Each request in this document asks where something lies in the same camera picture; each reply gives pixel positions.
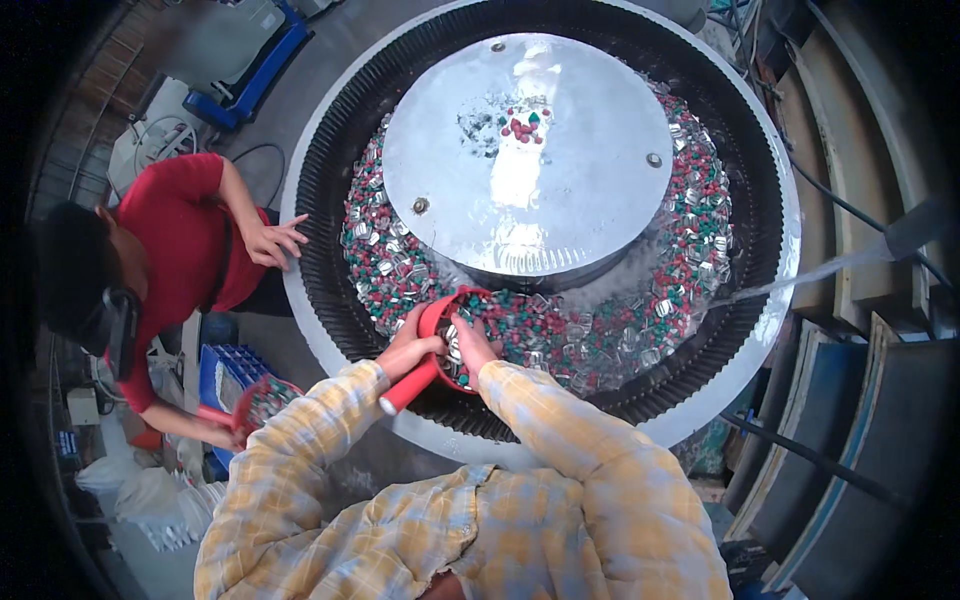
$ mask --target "sleeve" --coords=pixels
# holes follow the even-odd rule
[[[379,365],[361,361],[315,385],[250,436],[247,450],[230,462],[227,496],[201,543],[196,598],[232,588],[273,595],[277,578],[318,568],[309,564],[318,560],[310,541],[324,516],[323,469],[383,416],[377,399],[389,387]]]
[[[707,512],[673,454],[544,372],[494,361],[479,387],[524,445],[583,484],[612,597],[731,597]]]
[[[134,358],[130,376],[126,381],[121,381],[118,387],[130,407],[135,412],[142,413],[154,403],[156,392],[154,392],[154,384],[150,381],[146,349],[138,344],[135,352],[136,358]]]
[[[224,160],[213,153],[195,154],[167,158],[155,162],[133,182],[134,188],[140,186],[163,186],[172,196],[198,204],[209,200],[220,189],[220,179],[224,174]]]

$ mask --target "black hair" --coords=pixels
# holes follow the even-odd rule
[[[109,225],[92,210],[58,204],[36,228],[40,318],[54,333],[103,355],[97,328],[104,290],[122,283]]]

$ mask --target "ribbed rubber rim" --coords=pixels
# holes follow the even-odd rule
[[[720,69],[657,23],[610,5],[583,0],[477,3],[419,24],[364,64],[330,104],[304,158],[296,206],[297,214],[311,215],[301,226],[310,238],[300,260],[303,284],[317,317],[349,361],[374,358],[387,345],[356,299],[339,244],[353,161],[380,118],[394,109],[423,71],[475,41],[519,32],[578,39],[668,82],[710,131],[731,178],[736,250],[728,287],[773,281],[783,225],[774,150]],[[596,394],[587,401],[630,424],[664,413],[727,365],[750,335],[766,301],[763,296],[710,311],[697,334],[656,368],[616,392]],[[462,433],[516,442],[509,427],[478,396],[434,385],[409,408]]]

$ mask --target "hand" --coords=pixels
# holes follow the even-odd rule
[[[242,429],[230,431],[225,427],[212,423],[205,427],[204,442],[213,444],[224,450],[229,450],[230,452],[243,452],[247,449],[247,431]]]
[[[300,258],[298,243],[306,244],[306,236],[294,229],[306,220],[308,215],[301,215],[283,225],[265,226],[262,222],[253,225],[246,231],[241,231],[247,253],[253,264],[264,267],[279,267],[284,271],[290,270],[287,257],[283,255],[281,246],[296,258]]]
[[[428,338],[417,337],[417,324],[426,306],[426,304],[418,304],[407,313],[403,327],[396,333],[394,340],[383,354],[376,358],[376,363],[387,374],[391,384],[397,383],[403,375],[410,372],[427,352],[446,354],[446,344],[439,335],[431,335]]]
[[[498,360],[503,351],[503,342],[493,342],[487,339],[487,332],[484,331],[483,322],[479,319],[474,320],[473,327],[467,323],[467,320],[454,313],[450,320],[457,327],[457,343],[460,345],[460,357],[464,361],[464,366],[470,373],[469,386],[474,390],[479,390],[479,381],[477,375],[487,363]]]

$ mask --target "red shirt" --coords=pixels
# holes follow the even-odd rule
[[[137,325],[136,359],[120,391],[134,411],[156,397],[147,371],[147,349],[167,327],[186,321],[207,302],[223,263],[224,214],[233,224],[227,276],[213,310],[230,310],[249,296],[265,268],[254,265],[220,188],[223,159],[214,154],[168,158],[143,170],[117,207],[117,224],[143,244],[150,261],[147,298]],[[257,209],[269,225],[267,215]]]

